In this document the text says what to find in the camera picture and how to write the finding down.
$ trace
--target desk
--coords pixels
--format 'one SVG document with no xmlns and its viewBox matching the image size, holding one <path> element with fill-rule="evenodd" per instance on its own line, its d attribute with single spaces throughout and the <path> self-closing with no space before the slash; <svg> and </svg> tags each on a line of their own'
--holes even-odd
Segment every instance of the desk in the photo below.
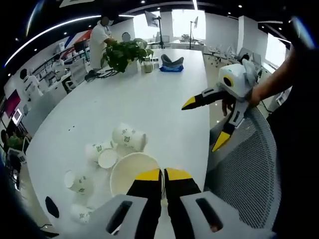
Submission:
<svg viewBox="0 0 319 239">
<path fill-rule="evenodd" d="M 54 228 L 63 234 L 82 227 L 70 218 L 74 193 L 64 186 L 67 170 L 87 171 L 85 145 L 110 140 L 113 129 L 124 122 L 144 131 L 148 138 L 145 153 L 161 167 L 188 171 L 203 189 L 209 148 L 209 107 L 182 111 L 190 96 L 207 88 L 203 56 L 199 51 L 154 50 L 178 59 L 184 57 L 184 71 L 133 76 L 118 74 L 107 79 L 83 82 L 50 113 L 33 137 L 26 152 L 27 165 L 37 198 Z M 94 171 L 96 190 L 88 206 L 95 208 L 111 198 L 109 175 Z M 49 196 L 60 211 L 56 219 L 47 212 Z M 156 238 L 174 238 L 162 208 Z"/>
<path fill-rule="evenodd" d="M 173 49 L 189 49 L 189 42 L 180 42 L 180 40 L 175 40 L 169 43 L 171 48 Z M 198 42 L 192 42 L 191 48 L 195 51 L 202 51 L 205 50 L 205 44 L 200 45 Z"/>
</svg>

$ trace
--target floor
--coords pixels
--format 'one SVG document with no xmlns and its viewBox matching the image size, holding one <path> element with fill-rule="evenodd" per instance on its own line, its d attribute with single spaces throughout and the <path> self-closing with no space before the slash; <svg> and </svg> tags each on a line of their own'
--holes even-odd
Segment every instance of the floor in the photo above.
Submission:
<svg viewBox="0 0 319 239">
<path fill-rule="evenodd" d="M 207 84 L 208 87 L 213 87 L 218 81 L 218 72 L 219 68 L 225 66 L 227 62 L 221 62 L 218 66 L 215 66 L 214 58 L 204 55 L 204 63 L 206 69 L 206 76 L 207 76 Z M 221 102 L 216 102 L 210 104 L 209 106 L 209 115 L 210 115 L 210 128 L 213 128 L 219 121 L 221 121 L 224 116 L 221 108 Z M 259 110 L 262 114 L 267 117 L 268 112 L 263 107 L 263 105 L 258 106 Z M 46 217 L 45 213 L 43 212 L 37 198 L 35 192 L 33 190 L 29 172 L 27 170 L 27 166 L 23 165 L 20 174 L 20 195 L 21 201 L 30 216 L 34 219 L 39 227 L 50 224 L 48 218 Z M 56 233 L 54 228 L 50 225 L 44 226 L 42 228 L 43 231 Z"/>
</svg>

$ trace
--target green leaves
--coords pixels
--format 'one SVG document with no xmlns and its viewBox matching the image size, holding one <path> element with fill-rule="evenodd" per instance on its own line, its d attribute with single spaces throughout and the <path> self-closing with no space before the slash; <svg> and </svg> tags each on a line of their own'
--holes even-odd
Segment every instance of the green leaves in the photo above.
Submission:
<svg viewBox="0 0 319 239">
<path fill-rule="evenodd" d="M 108 62 L 109 66 L 118 72 L 125 72 L 125 69 L 129 62 L 134 60 L 144 61 L 144 58 L 154 54 L 150 49 L 145 49 L 147 47 L 147 42 L 137 38 L 129 42 L 112 42 L 108 44 L 103 57 L 101 59 L 101 64 L 105 61 Z"/>
</svg>

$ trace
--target gray mesh chair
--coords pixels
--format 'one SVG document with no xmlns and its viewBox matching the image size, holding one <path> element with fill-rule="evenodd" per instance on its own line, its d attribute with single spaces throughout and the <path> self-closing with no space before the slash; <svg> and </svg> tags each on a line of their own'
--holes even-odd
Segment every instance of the gray mesh chair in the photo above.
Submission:
<svg viewBox="0 0 319 239">
<path fill-rule="evenodd" d="M 217 140 L 226 118 L 211 130 Z M 257 108 L 246 118 L 229 142 L 212 153 L 210 147 L 205 189 L 239 211 L 240 219 L 253 228 L 271 229 L 281 188 L 277 148 L 266 119 Z"/>
</svg>

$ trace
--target ceiling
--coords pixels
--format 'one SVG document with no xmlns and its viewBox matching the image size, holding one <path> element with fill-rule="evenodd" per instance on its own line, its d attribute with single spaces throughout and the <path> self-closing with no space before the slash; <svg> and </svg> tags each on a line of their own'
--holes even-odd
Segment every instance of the ceiling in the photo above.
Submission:
<svg viewBox="0 0 319 239">
<path fill-rule="evenodd" d="M 4 27 L 2 34 L 2 49 L 0 56 L 1 82 L 7 81 L 8 73 L 14 74 L 20 66 L 36 54 L 37 51 L 45 48 L 49 44 L 65 37 L 63 34 L 77 33 L 89 29 L 89 25 L 96 24 L 96 19 L 85 20 L 78 23 L 69 24 L 55 29 L 25 47 L 8 64 L 3 67 L 8 58 L 28 40 L 43 32 L 44 30 L 59 23 L 90 15 L 101 14 L 103 9 L 115 10 L 117 13 L 127 13 L 137 15 L 144 12 L 141 7 L 146 7 L 148 11 L 157 10 L 170 11 L 173 8 L 193 9 L 192 0 L 94 0 L 87 3 L 79 3 L 60 8 L 63 0 L 25 0 L 6 1 L 1 9 L 1 22 Z M 284 0 L 267 1 L 224 1 L 224 0 L 197 0 L 198 8 L 209 13 L 227 15 L 231 12 L 233 17 L 246 15 L 257 21 L 277 20 L 287 21 L 289 16 Z M 120 17 L 116 22 L 126 20 Z"/>
</svg>

